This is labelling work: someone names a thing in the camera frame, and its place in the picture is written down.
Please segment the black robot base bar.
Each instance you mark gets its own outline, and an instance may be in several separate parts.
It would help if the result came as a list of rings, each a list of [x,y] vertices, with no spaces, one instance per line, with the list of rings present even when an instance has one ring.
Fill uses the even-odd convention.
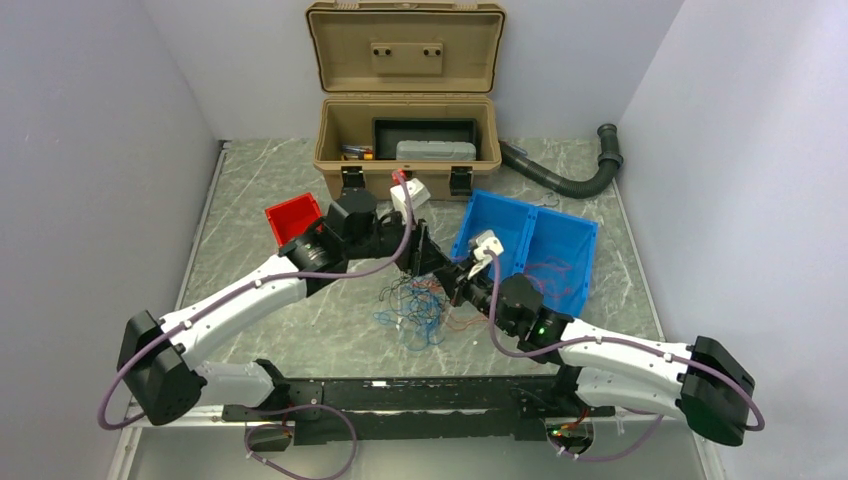
[[[268,407],[223,408],[225,422],[286,420],[297,446],[347,440],[472,437],[543,439],[543,425],[582,424],[614,408],[586,407],[556,375],[289,379],[286,397]]]

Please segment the blue two-compartment plastic bin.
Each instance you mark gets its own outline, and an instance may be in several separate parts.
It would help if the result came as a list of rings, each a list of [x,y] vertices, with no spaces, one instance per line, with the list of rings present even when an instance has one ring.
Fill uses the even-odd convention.
[[[544,305],[578,317],[587,302],[598,225],[580,217],[475,190],[450,257],[468,256],[469,241],[491,229],[501,241],[505,278],[525,273],[544,295]]]

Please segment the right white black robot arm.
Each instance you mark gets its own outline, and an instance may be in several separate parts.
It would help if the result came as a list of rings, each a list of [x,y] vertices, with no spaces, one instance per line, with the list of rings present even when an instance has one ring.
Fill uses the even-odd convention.
[[[600,406],[649,411],[731,447],[766,426],[753,376],[714,338],[660,342],[605,330],[544,306],[522,274],[491,279],[469,265],[448,264],[435,277],[452,304],[469,303],[487,315],[500,353],[565,369],[566,378],[550,391],[564,415]]]

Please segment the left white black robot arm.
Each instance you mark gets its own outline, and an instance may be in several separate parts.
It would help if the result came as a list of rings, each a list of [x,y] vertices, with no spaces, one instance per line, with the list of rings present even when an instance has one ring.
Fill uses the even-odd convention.
[[[241,279],[207,298],[160,318],[144,310],[125,326],[117,379],[141,411],[138,419],[167,425],[193,408],[237,404],[258,417],[279,417],[289,387],[272,362],[243,364],[209,361],[225,341],[268,315],[304,300],[333,282],[354,278],[351,261],[378,259],[380,268],[396,266],[426,273],[448,258],[434,244],[417,209],[431,197],[418,179],[390,188],[391,210],[379,216],[376,199],[354,188],[321,210],[305,193],[266,211],[278,243],[267,260]]]

